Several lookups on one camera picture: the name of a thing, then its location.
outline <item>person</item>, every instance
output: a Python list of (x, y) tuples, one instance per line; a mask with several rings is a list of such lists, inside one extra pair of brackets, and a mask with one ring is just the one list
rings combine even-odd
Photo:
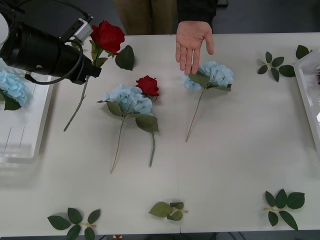
[(212, 20), (218, 0), (113, 0), (127, 35), (172, 34), (178, 16), (175, 58), (181, 71), (196, 74), (200, 49), (214, 54)]

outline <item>pants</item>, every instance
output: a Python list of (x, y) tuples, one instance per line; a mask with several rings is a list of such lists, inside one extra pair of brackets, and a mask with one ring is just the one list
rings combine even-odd
[(127, 35), (173, 34), (177, 0), (113, 0)]

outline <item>red rose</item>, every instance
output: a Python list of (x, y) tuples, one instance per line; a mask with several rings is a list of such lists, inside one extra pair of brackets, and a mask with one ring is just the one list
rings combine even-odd
[(147, 75), (136, 82), (138, 83), (136, 87), (140, 88), (142, 93), (153, 97), (159, 96), (159, 93), (157, 93), (157, 91), (159, 91), (159, 88), (157, 87), (158, 82), (155, 78), (151, 78)]
[(120, 27), (103, 21), (99, 24), (99, 27), (93, 25), (92, 29), (91, 38), (96, 44), (103, 50), (119, 55), (117, 52), (120, 50), (120, 44), (125, 41), (125, 34)]

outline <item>finger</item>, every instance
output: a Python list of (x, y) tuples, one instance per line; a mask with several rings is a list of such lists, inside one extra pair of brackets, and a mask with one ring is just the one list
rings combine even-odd
[(193, 65), (192, 65), (192, 74), (196, 74), (199, 68), (200, 61), (200, 49), (194, 50), (193, 53)]
[(191, 72), (191, 63), (192, 63), (192, 49), (188, 49), (186, 51), (186, 60), (185, 60), (185, 69), (184, 69), (184, 74), (189, 75)]
[(175, 60), (177, 63), (180, 62), (180, 51), (181, 51), (181, 45), (180, 43), (176, 43), (176, 47), (175, 47)]
[(213, 55), (214, 54), (214, 40), (212, 34), (206, 34), (205, 35), (205, 45), (206, 50), (208, 51), (208, 54)]
[(186, 56), (187, 56), (187, 49), (183, 46), (180, 52), (180, 70), (184, 71), (186, 68)]

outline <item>sleeve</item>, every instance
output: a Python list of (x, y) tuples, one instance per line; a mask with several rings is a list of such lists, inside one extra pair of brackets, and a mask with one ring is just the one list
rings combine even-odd
[(178, 22), (202, 21), (212, 28), (218, 0), (177, 0)]

